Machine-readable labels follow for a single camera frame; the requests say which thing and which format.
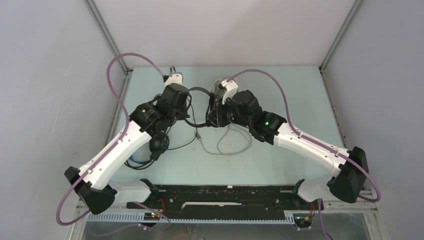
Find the white headphones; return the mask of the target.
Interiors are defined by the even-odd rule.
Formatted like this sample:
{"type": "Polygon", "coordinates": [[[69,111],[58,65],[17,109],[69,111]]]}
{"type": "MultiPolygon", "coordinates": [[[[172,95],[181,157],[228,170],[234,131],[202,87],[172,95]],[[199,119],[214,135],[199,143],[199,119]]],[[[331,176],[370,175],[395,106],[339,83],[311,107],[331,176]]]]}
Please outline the white headphones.
{"type": "Polygon", "coordinates": [[[215,80],[215,82],[211,85],[210,87],[210,91],[214,92],[216,90],[216,88],[224,81],[226,81],[227,78],[218,78],[215,80]]]}

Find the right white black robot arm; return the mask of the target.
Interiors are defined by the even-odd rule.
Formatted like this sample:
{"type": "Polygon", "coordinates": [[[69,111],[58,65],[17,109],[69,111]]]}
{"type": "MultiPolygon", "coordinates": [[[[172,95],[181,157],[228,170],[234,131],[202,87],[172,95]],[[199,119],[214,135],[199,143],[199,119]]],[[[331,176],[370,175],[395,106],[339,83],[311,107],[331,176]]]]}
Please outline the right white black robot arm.
{"type": "Polygon", "coordinates": [[[350,204],[359,198],[367,179],[359,167],[369,170],[363,149],[336,147],[291,127],[284,117],[262,110],[249,90],[237,92],[233,97],[224,97],[221,91],[209,94],[206,125],[223,128],[229,124],[247,128],[256,140],[289,149],[329,171],[327,176],[296,183],[290,196],[295,208],[304,209],[326,194],[350,204]]]}

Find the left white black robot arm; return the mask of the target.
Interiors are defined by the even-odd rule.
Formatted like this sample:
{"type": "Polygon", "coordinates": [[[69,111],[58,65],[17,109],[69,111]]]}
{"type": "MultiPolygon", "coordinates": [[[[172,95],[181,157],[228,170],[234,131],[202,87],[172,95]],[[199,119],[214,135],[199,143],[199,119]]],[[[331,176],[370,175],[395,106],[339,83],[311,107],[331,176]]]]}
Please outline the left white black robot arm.
{"type": "Polygon", "coordinates": [[[64,172],[74,192],[92,214],[103,213],[114,203],[139,202],[145,208],[156,206],[158,194],[152,191],[152,184],[144,180],[118,183],[111,178],[143,145],[149,145],[150,163],[168,149],[170,139],[166,131],[176,121],[188,117],[188,96],[189,90],[183,85],[166,85],[154,101],[136,107],[124,128],[98,155],[81,167],[71,166],[64,172]]]}

